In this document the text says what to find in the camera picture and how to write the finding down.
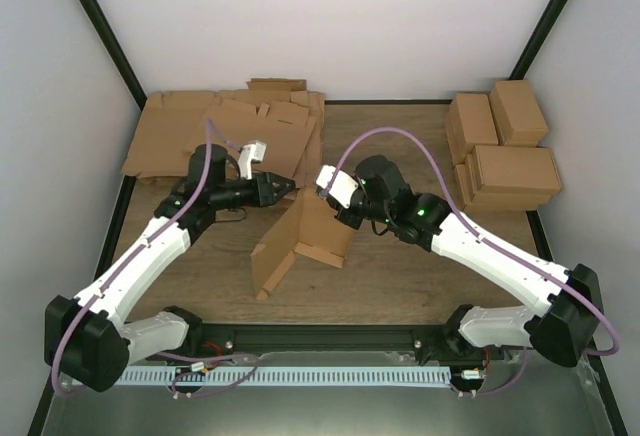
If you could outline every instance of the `white wall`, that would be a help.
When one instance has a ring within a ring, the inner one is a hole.
[[[640,434],[640,17],[638,0],[570,0],[528,74],[564,191],[541,210],[555,258],[600,276],[622,337],[604,358],[630,434]],[[606,336],[597,342],[608,347]]]
[[[88,284],[136,107],[76,0],[0,0],[0,434],[42,393],[44,309]]]
[[[548,0],[99,0],[147,91],[306,77],[330,99],[508,76]]]

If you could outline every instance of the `black metal bar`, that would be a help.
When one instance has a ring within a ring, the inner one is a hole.
[[[109,52],[109,55],[111,56],[111,59],[116,65],[116,68],[118,68],[118,71],[120,72],[120,75],[122,76],[122,79],[124,80],[125,84],[129,88],[129,91],[131,92],[133,99],[135,99],[140,109],[142,109],[144,107],[144,103],[147,101],[147,95],[142,89],[142,86],[140,86],[140,82],[138,81],[138,78],[133,72],[133,69],[129,64],[129,61],[127,60],[127,57],[124,54],[124,51],[122,51],[122,47],[120,46],[120,43],[116,38],[116,35],[111,29],[111,26],[107,21],[107,18],[102,12],[102,9],[98,4],[98,1],[97,0],[78,0],[78,1],[80,1],[80,4],[84,8],[89,19],[91,20],[91,23],[93,24],[93,27],[95,28],[96,33],[98,33],[98,36],[100,36],[100,39],[102,40],[104,47]]]
[[[476,348],[463,355],[452,351],[445,338],[446,326],[434,325],[296,325],[296,324],[204,324],[203,341],[234,352],[265,354],[290,351],[395,351],[413,353],[421,364],[478,365],[485,357]],[[501,352],[491,349],[492,358]]]
[[[40,401],[38,401],[38,406],[36,407],[36,412],[34,413],[31,425],[29,426],[29,432],[27,433],[28,436],[40,436],[42,434],[44,424],[47,421],[47,416],[49,415],[49,408],[51,407],[52,399],[53,386],[51,386],[51,378],[47,378],[47,383],[42,391]]]
[[[624,420],[622,419],[622,414],[620,414],[620,409],[618,408],[616,397],[613,394],[613,389],[611,389],[609,378],[607,377],[607,373],[602,365],[602,359],[600,356],[589,356],[589,364],[593,370],[598,373],[599,378],[596,378],[598,390],[602,401],[605,403],[604,409],[609,417],[613,434],[616,436],[628,435],[629,433],[624,425]]]
[[[376,104],[451,104],[450,99],[328,99],[327,105],[376,105]]]
[[[553,255],[551,254],[547,236],[544,234],[540,215],[537,211],[527,211],[527,219],[529,220],[529,227],[531,228],[531,234],[533,235],[533,242],[536,245],[538,256],[547,261],[553,261]]]
[[[567,1],[549,0],[509,79],[524,79]]]

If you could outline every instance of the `wooden table surface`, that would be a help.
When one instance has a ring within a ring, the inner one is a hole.
[[[335,164],[364,131],[397,126],[415,134],[432,151],[454,198],[459,199],[444,133],[444,105],[329,105],[326,107],[324,162]],[[442,195],[428,162],[400,135],[375,135],[352,153],[346,169],[382,153],[396,162],[417,191]],[[172,182],[136,184],[117,255],[140,235]],[[250,254],[283,206],[249,209],[247,220],[215,224],[158,278],[131,318],[152,316],[177,305],[208,322],[437,324],[460,304],[486,307],[516,304],[508,293],[454,261],[400,243],[392,235],[356,233],[344,268],[297,255],[291,271],[265,301],[257,301]],[[525,213],[477,213],[481,226],[525,251],[535,253]]]

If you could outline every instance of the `flattened cardboard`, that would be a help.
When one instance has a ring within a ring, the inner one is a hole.
[[[272,101],[291,101],[291,91],[238,89],[237,91],[219,91],[218,96],[223,99],[235,99],[243,103],[253,104],[256,108],[259,108],[262,103],[271,104]]]
[[[538,204],[525,203],[522,201],[502,201],[499,203],[475,203],[472,201],[471,177],[465,164],[458,164],[454,168],[458,190],[460,192],[462,209],[464,212],[474,211],[534,211]]]
[[[489,100],[505,146],[537,146],[549,132],[528,81],[498,81]]]
[[[341,268],[355,231],[334,218],[313,188],[303,188],[251,254],[256,298],[265,299],[302,254]]]
[[[265,80],[265,82],[271,81],[275,81],[275,79]],[[293,89],[302,87],[298,80],[292,81],[291,87]],[[224,106],[229,109],[233,107],[237,111],[246,111],[253,115],[256,114],[256,108],[261,108],[258,111],[259,117],[265,119],[269,116],[269,104],[273,101],[292,102],[304,108],[308,107],[308,114],[316,118],[317,124],[310,128],[309,140],[297,161],[293,174],[293,179],[298,187],[305,184],[315,186],[315,178],[322,166],[324,95],[307,91],[224,90],[217,93],[213,91],[174,91],[164,95],[154,93],[147,100],[145,111],[148,114],[143,113],[141,117],[141,124],[136,131],[130,157],[127,158],[123,172],[139,178],[184,176],[188,168],[189,155],[194,149],[191,136],[197,132],[197,141],[204,142],[205,138],[204,120],[196,113],[203,116],[209,106]],[[159,128],[156,128],[155,123],[149,119],[152,116],[150,113],[152,109],[156,109],[159,111],[158,114],[162,114]],[[285,115],[284,119],[287,118],[292,118],[291,121],[303,119],[297,117],[293,119],[292,116]],[[220,127],[219,129],[225,136],[228,136],[225,132],[227,128]],[[247,141],[256,139],[255,134],[247,134],[243,128],[237,130],[241,133],[240,136],[243,136],[238,139],[243,140],[234,142],[243,143],[246,142],[244,139]],[[215,134],[212,135],[212,138],[215,143],[221,143]],[[267,153],[271,154],[271,150],[272,147],[269,147]],[[294,156],[294,160],[290,161],[290,164],[296,163],[296,157]]]
[[[145,104],[122,172],[127,176],[184,176],[189,155],[182,147],[215,101],[212,91],[152,94]]]
[[[453,133],[453,124],[450,116],[447,116],[444,120],[444,130],[447,135],[447,141],[449,142],[449,151],[451,152],[453,165],[461,164],[464,162],[465,153],[458,147],[458,141]]]
[[[474,164],[473,156],[467,154],[465,166],[469,173],[469,187],[471,190],[471,202],[473,204],[489,204],[502,207],[503,205],[522,204],[525,208],[537,208],[540,204],[546,204],[551,199],[545,194],[518,194],[518,193],[489,193],[478,190],[477,165]]]
[[[274,103],[277,102],[272,102],[269,114],[274,112]],[[257,170],[272,171],[285,178],[293,178],[316,124],[316,119],[310,116],[302,124],[292,124],[272,118],[269,114],[266,118],[258,117],[255,106],[252,107],[253,114],[248,109],[240,111],[233,107],[238,104],[251,106],[247,103],[230,100],[223,100],[222,104],[218,106],[210,106],[183,146],[184,151],[187,154],[193,154],[197,146],[205,143],[206,120],[211,118],[229,141],[244,145],[253,139],[259,139],[267,143],[264,161],[254,166]],[[214,140],[216,144],[224,146],[235,158],[239,156],[235,149],[221,141],[217,135]]]
[[[247,88],[254,90],[306,91],[306,79],[251,78]]]
[[[267,114],[269,114],[269,105],[267,103],[262,103],[260,105],[260,109],[258,109],[258,116],[266,118]]]
[[[449,108],[457,147],[471,152],[477,144],[498,145],[491,106],[486,94],[458,93]]]
[[[307,124],[309,108],[294,103],[287,103],[286,101],[272,101],[269,107],[268,118],[297,126]]]
[[[471,161],[476,166],[478,192],[553,196],[562,190],[549,148],[476,146]]]

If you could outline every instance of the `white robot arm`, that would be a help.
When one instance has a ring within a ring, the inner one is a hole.
[[[324,166],[316,184],[327,188],[334,172],[334,167]],[[534,347],[557,364],[577,364],[598,325],[595,317],[559,286],[482,244],[482,240],[487,238],[571,285],[601,309],[597,275],[591,269],[578,265],[569,271],[528,254],[462,214],[478,233],[472,234],[445,200],[433,194],[413,193],[397,166],[384,156],[363,160],[354,178],[341,171],[330,187],[328,202],[344,224],[356,229],[364,219],[386,224],[385,232],[473,269],[523,303],[510,308],[458,308],[452,319],[461,341],[452,345]]]
[[[184,309],[170,307],[152,318],[128,324],[126,321],[167,266],[215,223],[217,211],[271,206],[295,188],[294,181],[273,173],[252,174],[251,164],[262,161],[265,147],[260,141],[245,145],[238,161],[239,178],[226,180],[227,152],[213,145],[209,173],[197,200],[153,239],[152,235],[194,194],[206,153],[204,146],[197,148],[187,177],[160,203],[154,218],[118,261],[75,298],[57,296],[51,301],[45,312],[45,361],[52,364],[70,321],[87,306],[87,314],[64,349],[60,368],[96,391],[110,388],[127,365],[158,352],[181,347],[185,352],[195,352],[198,338],[190,334],[199,331],[202,321]],[[106,284],[115,271],[119,272],[117,277]]]

